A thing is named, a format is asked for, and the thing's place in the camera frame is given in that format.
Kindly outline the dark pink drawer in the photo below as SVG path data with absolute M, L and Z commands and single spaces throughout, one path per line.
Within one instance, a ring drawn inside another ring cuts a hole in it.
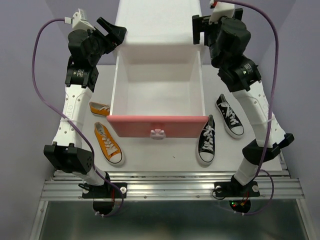
M 117 52 L 109 124 L 119 137 L 197 138 L 205 111 L 202 56 L 190 45 L 124 46 Z

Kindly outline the black sneaker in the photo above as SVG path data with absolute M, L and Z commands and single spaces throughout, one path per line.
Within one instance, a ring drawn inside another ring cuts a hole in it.
M 234 139 L 241 139 L 244 136 L 243 124 L 224 94 L 220 94 L 215 105 L 222 117 L 226 132 Z
M 200 133 L 196 147 L 196 159 L 204 168 L 210 166 L 215 157 L 215 133 L 214 117 L 210 114 Z

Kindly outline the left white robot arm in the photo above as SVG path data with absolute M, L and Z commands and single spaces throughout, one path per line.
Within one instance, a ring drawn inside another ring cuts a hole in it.
M 84 183 L 90 198 L 125 198 L 121 188 L 110 181 L 109 174 L 95 166 L 95 152 L 91 146 L 83 148 L 89 140 L 82 133 L 86 109 L 95 91 L 98 79 L 97 64 L 104 54 L 113 52 L 125 40 L 127 29 L 116 26 L 104 18 L 97 23 L 106 30 L 104 35 L 96 27 L 81 18 L 61 19 L 72 26 L 68 35 L 70 57 L 65 78 L 65 98 L 63 110 L 56 110 L 61 116 L 57 133 L 51 144 L 45 145 L 43 153 L 55 169 L 74 174 Z

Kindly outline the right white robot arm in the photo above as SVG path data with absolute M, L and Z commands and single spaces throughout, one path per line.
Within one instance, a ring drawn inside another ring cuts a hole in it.
M 276 158 L 294 141 L 279 125 L 267 100 L 258 66 L 244 55 L 251 33 L 242 22 L 243 9 L 221 2 L 211 15 L 192 16 L 193 44 L 209 48 L 211 65 L 242 107 L 254 133 L 254 140 L 242 149 L 243 160 L 230 181 L 217 182 L 212 195 L 224 198 L 258 197 L 254 179 L 263 163 Z

